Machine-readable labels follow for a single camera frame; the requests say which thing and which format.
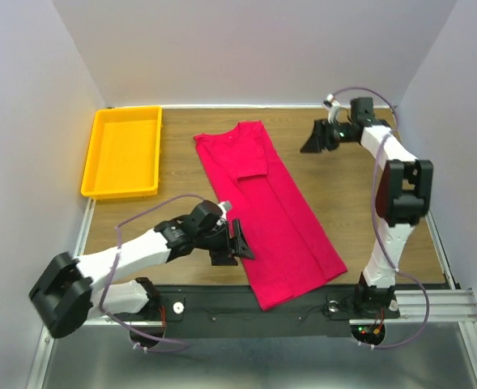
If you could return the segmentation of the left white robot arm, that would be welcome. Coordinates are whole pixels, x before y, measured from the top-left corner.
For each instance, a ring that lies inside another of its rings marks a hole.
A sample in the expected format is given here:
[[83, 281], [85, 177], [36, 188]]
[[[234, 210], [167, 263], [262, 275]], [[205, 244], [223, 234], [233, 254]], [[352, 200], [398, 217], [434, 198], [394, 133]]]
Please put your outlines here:
[[60, 339], [89, 318], [116, 313], [153, 318], [159, 299], [148, 280], [135, 280], [112, 290], [111, 285], [146, 267], [170, 263], [193, 250], [205, 250], [214, 266], [233, 266], [254, 254], [241, 222], [229, 220], [232, 205], [202, 200], [186, 214], [159, 222], [143, 235], [94, 254], [55, 255], [28, 296], [49, 334]]

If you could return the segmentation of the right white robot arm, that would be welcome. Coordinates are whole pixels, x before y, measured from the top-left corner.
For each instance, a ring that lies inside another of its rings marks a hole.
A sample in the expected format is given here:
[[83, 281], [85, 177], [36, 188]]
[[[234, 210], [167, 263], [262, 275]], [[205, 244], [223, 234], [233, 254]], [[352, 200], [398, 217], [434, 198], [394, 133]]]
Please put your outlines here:
[[370, 205], [375, 243], [351, 297], [352, 309], [369, 316], [395, 306], [400, 258], [407, 239], [429, 211], [433, 164], [418, 159], [400, 143], [390, 124], [376, 117], [372, 98], [351, 100], [345, 122], [338, 119], [343, 106], [335, 95], [328, 95], [324, 105], [328, 115], [315, 120], [301, 152], [331, 152], [342, 143], [358, 143], [375, 160]]

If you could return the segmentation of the red t shirt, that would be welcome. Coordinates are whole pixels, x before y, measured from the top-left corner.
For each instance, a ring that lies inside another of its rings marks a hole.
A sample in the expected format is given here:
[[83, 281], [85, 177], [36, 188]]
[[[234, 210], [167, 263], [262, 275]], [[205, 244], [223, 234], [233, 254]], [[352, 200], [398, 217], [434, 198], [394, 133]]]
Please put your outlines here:
[[218, 200], [241, 223], [253, 252], [243, 262], [262, 310], [302, 296], [347, 272], [262, 122], [240, 122], [194, 138]]

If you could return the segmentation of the yellow plastic tray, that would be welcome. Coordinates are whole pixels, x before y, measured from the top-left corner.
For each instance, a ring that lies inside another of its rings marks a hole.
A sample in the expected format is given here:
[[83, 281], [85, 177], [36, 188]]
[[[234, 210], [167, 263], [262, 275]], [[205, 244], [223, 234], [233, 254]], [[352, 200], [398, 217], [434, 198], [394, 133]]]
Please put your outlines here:
[[156, 195], [163, 109], [100, 109], [92, 124], [80, 193], [95, 200]]

